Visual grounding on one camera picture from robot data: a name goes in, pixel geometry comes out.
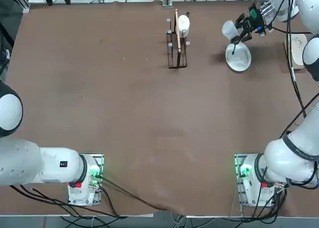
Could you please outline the right arm's black gripper body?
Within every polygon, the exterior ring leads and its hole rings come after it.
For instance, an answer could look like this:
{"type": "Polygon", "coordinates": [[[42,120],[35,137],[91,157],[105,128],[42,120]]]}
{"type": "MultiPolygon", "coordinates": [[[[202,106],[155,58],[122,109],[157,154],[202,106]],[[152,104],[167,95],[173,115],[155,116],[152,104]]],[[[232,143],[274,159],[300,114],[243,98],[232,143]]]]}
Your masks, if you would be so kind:
{"type": "Polygon", "coordinates": [[[261,11],[256,7],[249,7],[249,15],[244,19],[244,30],[246,33],[263,33],[265,31],[261,11]]]}

